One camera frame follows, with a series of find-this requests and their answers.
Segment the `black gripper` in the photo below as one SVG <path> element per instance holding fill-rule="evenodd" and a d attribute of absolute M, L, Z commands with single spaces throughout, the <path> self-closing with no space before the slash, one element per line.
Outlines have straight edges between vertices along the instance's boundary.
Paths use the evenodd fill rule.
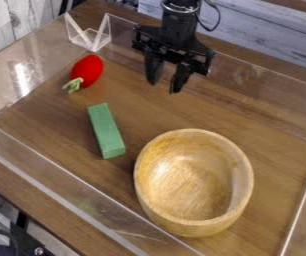
<path fill-rule="evenodd" d="M 209 75 L 217 52 L 197 37 L 182 41 L 177 35 L 173 35 L 171 40 L 167 40 L 162 28 L 147 25 L 137 25 L 134 31 L 137 35 L 133 39 L 133 47 L 145 54 L 146 78 L 153 85 L 161 80 L 165 62 L 178 64 L 171 79 L 171 94 L 182 91 L 193 70 L 205 76 Z"/>

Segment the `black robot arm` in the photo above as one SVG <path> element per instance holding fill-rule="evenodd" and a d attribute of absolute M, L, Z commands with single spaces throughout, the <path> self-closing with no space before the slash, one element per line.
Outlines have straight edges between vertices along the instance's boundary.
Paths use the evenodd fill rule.
<path fill-rule="evenodd" d="M 221 22 L 209 28 L 201 21 L 202 2 L 219 13 L 213 0 L 162 0 L 162 26 L 138 24 L 133 47 L 145 54 L 145 70 L 149 82 L 155 85 L 163 75 L 165 63 L 177 65 L 177 72 L 170 83 L 170 93 L 179 93 L 194 73 L 205 76 L 210 73 L 217 52 L 197 38 L 197 28 L 202 26 L 213 32 Z"/>

